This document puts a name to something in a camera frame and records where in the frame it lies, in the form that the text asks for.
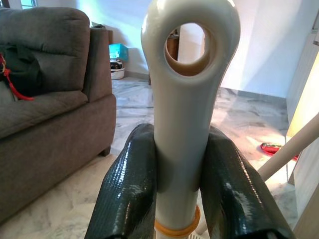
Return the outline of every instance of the red object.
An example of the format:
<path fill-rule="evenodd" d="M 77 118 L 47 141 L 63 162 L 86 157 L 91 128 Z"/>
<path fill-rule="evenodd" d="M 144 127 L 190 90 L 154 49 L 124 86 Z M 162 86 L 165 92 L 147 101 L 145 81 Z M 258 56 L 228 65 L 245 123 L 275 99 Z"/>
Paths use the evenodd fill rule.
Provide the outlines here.
<path fill-rule="evenodd" d="M 33 97 L 24 96 L 23 94 L 21 94 L 19 91 L 16 90 L 16 88 L 14 87 L 14 85 L 12 84 L 10 80 L 9 74 L 11 70 L 5 67 L 5 59 L 1 53 L 0 53 L 0 64 L 2 64 L 2 73 L 8 80 L 12 93 L 14 93 L 14 95 L 17 96 L 18 99 L 25 100 L 25 101 L 33 101 L 34 100 Z"/>
<path fill-rule="evenodd" d="M 274 155 L 275 153 L 278 152 L 279 149 L 282 148 L 282 145 L 279 144 L 274 144 L 274 143 L 262 143 L 260 145 L 260 148 L 263 152 L 265 152 L 268 155 Z M 299 155 L 296 155 L 295 157 L 293 157 L 294 161 L 298 160 Z"/>

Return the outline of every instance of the teal box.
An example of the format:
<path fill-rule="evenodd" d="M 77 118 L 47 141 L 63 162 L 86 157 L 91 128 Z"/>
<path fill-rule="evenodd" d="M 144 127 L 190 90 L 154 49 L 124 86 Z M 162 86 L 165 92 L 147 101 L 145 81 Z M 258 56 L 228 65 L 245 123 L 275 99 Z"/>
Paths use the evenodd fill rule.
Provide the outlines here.
<path fill-rule="evenodd" d="M 127 61 L 129 59 L 129 51 L 128 48 L 121 44 L 115 43 L 109 45 L 110 48 L 110 59 L 118 58 L 122 61 Z"/>

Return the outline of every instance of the white pipe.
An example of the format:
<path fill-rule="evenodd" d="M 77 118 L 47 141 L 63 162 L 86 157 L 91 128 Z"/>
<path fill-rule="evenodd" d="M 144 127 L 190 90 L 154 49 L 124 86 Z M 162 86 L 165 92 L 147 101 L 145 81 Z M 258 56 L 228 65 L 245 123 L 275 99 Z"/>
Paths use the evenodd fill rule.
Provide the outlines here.
<path fill-rule="evenodd" d="M 165 47 L 170 32 L 195 22 L 205 32 L 205 53 L 185 65 Z M 171 230 L 194 220 L 201 161 L 216 93 L 237 48 L 240 24 L 231 0 L 153 0 L 142 26 L 149 66 L 159 157 L 156 220 Z M 157 233 L 157 239 L 169 239 Z"/>
<path fill-rule="evenodd" d="M 274 156 L 272 156 L 258 173 L 264 181 L 287 164 L 295 155 L 303 151 L 319 137 L 319 114 L 295 134 Z"/>

